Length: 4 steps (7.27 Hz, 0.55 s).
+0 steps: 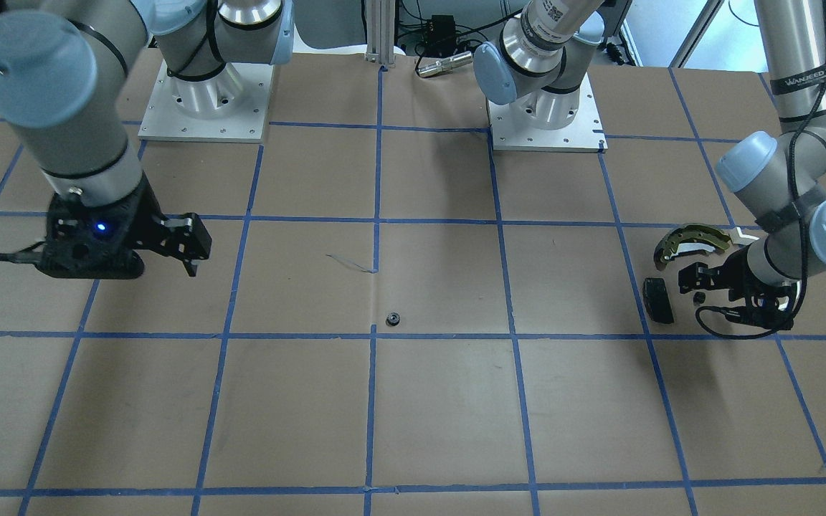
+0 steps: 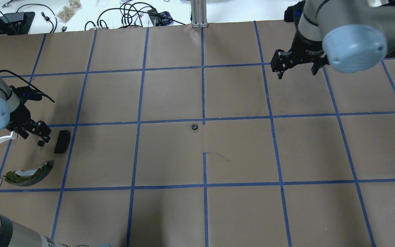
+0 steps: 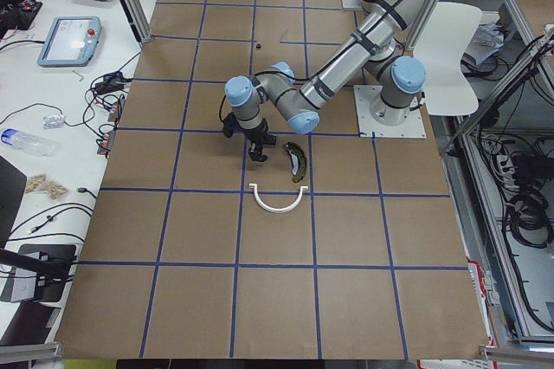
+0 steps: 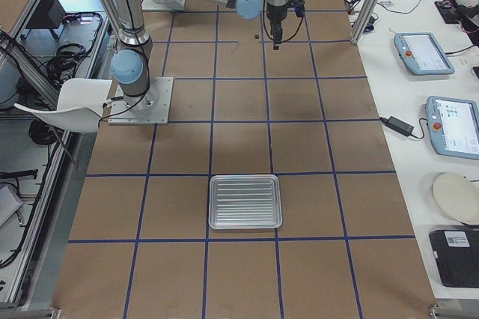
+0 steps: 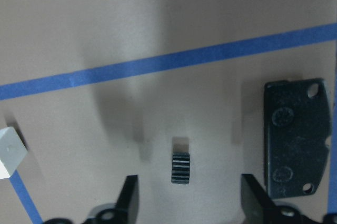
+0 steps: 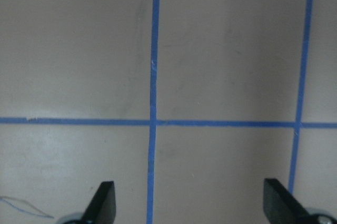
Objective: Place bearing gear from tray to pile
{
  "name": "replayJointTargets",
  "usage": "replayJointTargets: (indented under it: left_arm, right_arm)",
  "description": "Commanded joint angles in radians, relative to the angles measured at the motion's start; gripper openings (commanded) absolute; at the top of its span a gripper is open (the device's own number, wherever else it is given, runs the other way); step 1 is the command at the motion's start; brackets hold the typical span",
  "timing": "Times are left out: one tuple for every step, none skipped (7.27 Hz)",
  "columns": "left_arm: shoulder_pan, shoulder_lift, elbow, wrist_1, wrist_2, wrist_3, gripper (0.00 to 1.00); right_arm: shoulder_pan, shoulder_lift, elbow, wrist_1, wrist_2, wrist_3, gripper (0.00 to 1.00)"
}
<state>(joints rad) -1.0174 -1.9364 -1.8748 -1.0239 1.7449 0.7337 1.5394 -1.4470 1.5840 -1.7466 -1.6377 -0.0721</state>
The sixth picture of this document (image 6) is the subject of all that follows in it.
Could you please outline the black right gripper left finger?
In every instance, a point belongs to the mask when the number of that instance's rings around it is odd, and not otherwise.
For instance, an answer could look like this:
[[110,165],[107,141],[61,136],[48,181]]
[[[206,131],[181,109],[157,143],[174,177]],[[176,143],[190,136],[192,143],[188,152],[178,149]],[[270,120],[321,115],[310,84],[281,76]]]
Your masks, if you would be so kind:
[[116,198],[114,181],[104,181],[90,201],[81,223],[113,224],[116,217]]

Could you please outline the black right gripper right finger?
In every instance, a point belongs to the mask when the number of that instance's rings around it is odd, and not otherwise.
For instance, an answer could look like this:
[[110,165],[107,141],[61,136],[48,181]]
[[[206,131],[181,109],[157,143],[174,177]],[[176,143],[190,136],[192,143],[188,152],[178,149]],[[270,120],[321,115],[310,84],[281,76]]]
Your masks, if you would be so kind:
[[263,212],[271,224],[316,223],[289,191],[275,178],[263,183]]

